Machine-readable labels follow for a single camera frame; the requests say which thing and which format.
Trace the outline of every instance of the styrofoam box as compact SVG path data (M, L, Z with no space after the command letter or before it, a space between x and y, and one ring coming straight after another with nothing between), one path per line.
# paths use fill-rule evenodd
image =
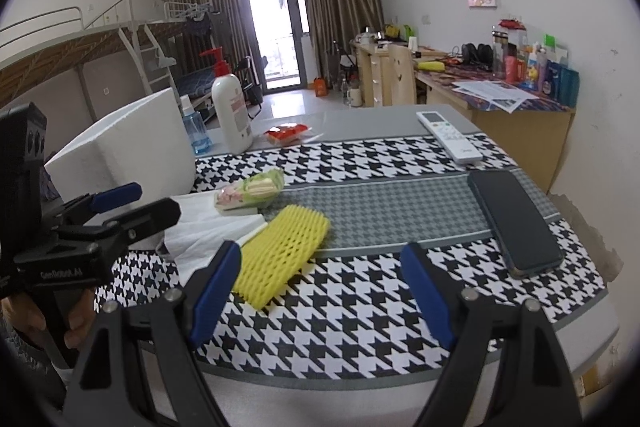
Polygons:
M98 214L99 224L113 216L168 196L188 194L195 160L171 89L130 103L93 124L45 165L62 200L136 182L139 201ZM152 249L161 234L133 248Z

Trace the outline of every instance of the smartphone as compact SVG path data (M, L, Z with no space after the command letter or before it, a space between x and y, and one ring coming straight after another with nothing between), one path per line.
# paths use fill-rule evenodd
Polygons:
M468 183L513 278L532 277L562 263L556 238L511 172L470 172Z

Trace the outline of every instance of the yellow mesh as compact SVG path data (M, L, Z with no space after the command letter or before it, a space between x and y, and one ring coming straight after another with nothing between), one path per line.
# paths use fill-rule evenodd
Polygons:
M331 223L320 212L290 204L242 247L234 285L257 310L264 308L322 243Z

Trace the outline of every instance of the door frame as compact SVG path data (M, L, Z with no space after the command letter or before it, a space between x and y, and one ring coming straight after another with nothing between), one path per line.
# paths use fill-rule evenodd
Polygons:
M260 45L258 44L258 38L255 34L254 18L251 11L251 3L249 0L240 0L242 16L244 18L244 26L247 29L249 38L249 47L252 55L257 57L254 60L257 74L262 86L263 94L270 94L274 92L283 92L294 89L306 89L307 78L305 68L305 57L302 49L302 37L308 35L302 31L302 18L300 17L300 5L298 0L287 0L287 7L289 7L289 19L291 21L291 32L293 36L294 49L296 52L296 60L298 62L298 75L300 76L300 84L286 87L276 87L273 89L267 88L267 80L264 75L264 67L262 66L262 54L260 53Z

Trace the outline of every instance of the air conditioner remote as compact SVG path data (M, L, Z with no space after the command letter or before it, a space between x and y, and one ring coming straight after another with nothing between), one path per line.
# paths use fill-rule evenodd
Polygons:
M436 137L455 163L473 163L482 159L481 152L439 112L419 111L416 115L420 123Z

